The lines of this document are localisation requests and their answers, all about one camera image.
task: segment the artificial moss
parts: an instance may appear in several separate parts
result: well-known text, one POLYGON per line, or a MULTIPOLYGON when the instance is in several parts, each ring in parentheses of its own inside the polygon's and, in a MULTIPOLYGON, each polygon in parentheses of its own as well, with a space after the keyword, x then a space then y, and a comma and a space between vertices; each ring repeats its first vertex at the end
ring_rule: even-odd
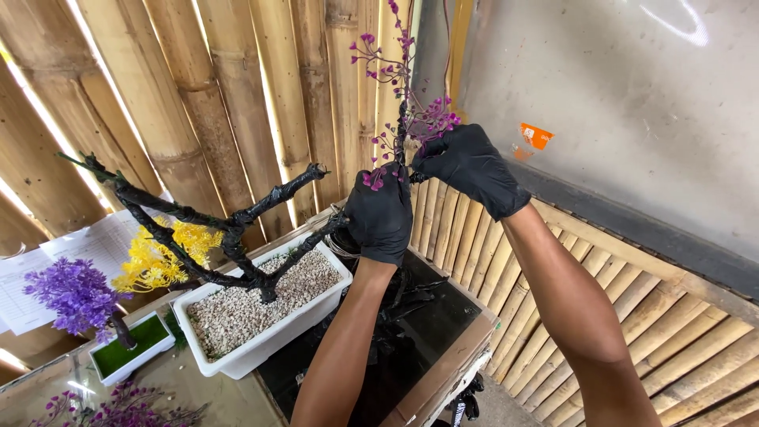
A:
POLYGON ((150 347, 168 336, 168 332, 163 327, 161 319, 158 316, 153 316, 133 327, 130 332, 134 340, 137 341, 137 347, 134 350, 127 350, 118 343, 118 340, 114 340, 109 345, 93 353, 93 359, 100 368, 103 378, 116 372, 117 369, 126 365, 140 354, 145 353, 150 347))

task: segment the yellow artificial tree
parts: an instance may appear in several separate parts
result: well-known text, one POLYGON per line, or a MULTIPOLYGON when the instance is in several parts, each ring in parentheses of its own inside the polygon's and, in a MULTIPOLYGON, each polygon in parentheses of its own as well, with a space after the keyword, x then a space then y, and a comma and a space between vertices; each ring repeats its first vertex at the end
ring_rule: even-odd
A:
MULTIPOLYGON (((169 222, 164 217, 155 218, 164 227, 169 222)), ((208 268, 208 251, 222 242, 221 232, 209 232, 208 227, 174 221, 174 240, 204 268, 208 268)), ((124 271, 112 281, 119 292, 147 293, 156 288, 184 283, 190 275, 184 265, 164 245, 158 243, 145 227, 140 226, 137 237, 129 249, 131 260, 121 265, 124 271)))

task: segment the forearm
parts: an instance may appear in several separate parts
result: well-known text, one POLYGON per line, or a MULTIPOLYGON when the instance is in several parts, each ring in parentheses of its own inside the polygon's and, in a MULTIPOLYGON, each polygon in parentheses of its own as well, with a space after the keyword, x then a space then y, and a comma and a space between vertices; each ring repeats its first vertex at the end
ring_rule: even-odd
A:
POLYGON ((559 348, 566 355, 600 362, 629 357, 609 298, 554 237, 532 204, 503 219, 502 224, 540 318, 559 348))
POLYGON ((295 402, 293 427, 348 424, 364 383, 374 324, 396 267, 362 258, 348 294, 324 334, 295 402))

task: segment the black taped branch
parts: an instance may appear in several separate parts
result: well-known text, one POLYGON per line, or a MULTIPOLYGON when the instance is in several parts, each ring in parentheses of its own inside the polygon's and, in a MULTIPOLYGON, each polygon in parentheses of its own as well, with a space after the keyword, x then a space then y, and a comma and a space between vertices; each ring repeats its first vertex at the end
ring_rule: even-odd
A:
POLYGON ((160 244, 164 245, 169 251, 182 262, 187 272, 206 282, 216 283, 224 287, 236 286, 248 290, 261 289, 262 302, 272 302, 276 299, 274 289, 279 279, 287 271, 296 265, 306 253, 313 250, 324 237, 334 230, 345 226, 348 218, 339 212, 332 216, 327 224, 321 229, 307 237, 298 248, 288 256, 285 263, 271 274, 266 274, 256 267, 253 262, 245 255, 245 248, 241 244, 241 238, 246 228, 253 225, 264 212, 278 204, 284 203, 295 196, 295 192, 308 185, 315 179, 322 179, 329 173, 324 166, 320 164, 309 164, 305 172, 301 173, 295 179, 283 185, 277 185, 272 191, 253 206, 240 209, 232 213, 229 218, 221 219, 212 215, 197 212, 192 207, 182 206, 176 202, 168 202, 158 198, 147 191, 134 187, 119 172, 109 172, 97 161, 94 154, 84 156, 84 162, 79 162, 58 153, 59 156, 76 163, 84 169, 92 172, 97 180, 111 189, 124 207, 129 210, 132 217, 147 229, 153 235, 153 238, 160 244), (142 207, 150 207, 164 214, 176 217, 185 223, 192 223, 200 226, 208 226, 220 230, 223 233, 221 248, 235 264, 242 270, 240 277, 227 276, 218 271, 208 270, 199 265, 185 249, 179 245, 173 237, 174 230, 169 227, 160 226, 153 218, 148 215, 142 207))

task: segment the gray wall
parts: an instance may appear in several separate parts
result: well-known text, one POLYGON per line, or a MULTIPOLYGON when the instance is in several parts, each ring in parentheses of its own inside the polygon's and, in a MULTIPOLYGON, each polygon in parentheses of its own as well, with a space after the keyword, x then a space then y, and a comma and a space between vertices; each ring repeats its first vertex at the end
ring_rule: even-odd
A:
POLYGON ((759 261, 759 2, 475 3, 461 105, 504 154, 546 129, 531 166, 759 261))

